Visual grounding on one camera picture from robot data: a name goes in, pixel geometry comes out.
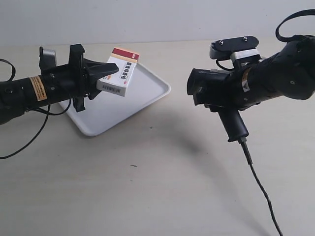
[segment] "white table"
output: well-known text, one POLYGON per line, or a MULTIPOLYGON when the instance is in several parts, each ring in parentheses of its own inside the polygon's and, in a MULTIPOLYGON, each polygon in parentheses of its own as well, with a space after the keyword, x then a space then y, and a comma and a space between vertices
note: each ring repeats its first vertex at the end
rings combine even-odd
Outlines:
MULTIPOLYGON (((83 136, 67 115, 50 117, 31 146, 0 161, 0 234, 277 235, 241 147, 227 142, 217 114, 195 107, 186 94, 194 67, 215 68, 210 42, 84 45, 85 57, 96 61, 106 61, 114 46, 139 52, 140 62, 172 91, 94 138, 83 136)), ((259 50, 268 57, 282 46, 261 39, 259 50)), ((58 64, 67 62, 68 46, 50 48, 58 64)), ((0 48, 0 58, 14 63, 16 78, 39 73, 38 47, 0 48)), ((8 75, 1 64, 1 79, 8 75)), ((61 111, 59 105, 53 110, 61 111)), ((314 235, 314 98, 274 99, 242 116, 284 235, 314 235)), ((30 112, 0 126, 1 155, 28 142, 43 120, 30 112)))

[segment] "plastic tray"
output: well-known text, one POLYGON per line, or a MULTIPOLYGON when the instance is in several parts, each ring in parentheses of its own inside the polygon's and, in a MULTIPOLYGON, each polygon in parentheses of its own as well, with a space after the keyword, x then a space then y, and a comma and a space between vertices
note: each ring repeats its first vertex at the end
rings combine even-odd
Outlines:
MULTIPOLYGON (((85 99, 85 111, 76 112, 73 106, 67 114, 87 136, 99 135, 131 115, 169 94, 170 85, 138 63, 125 97, 101 92, 94 100, 85 99)), ((65 109, 68 101, 61 102, 65 109)))

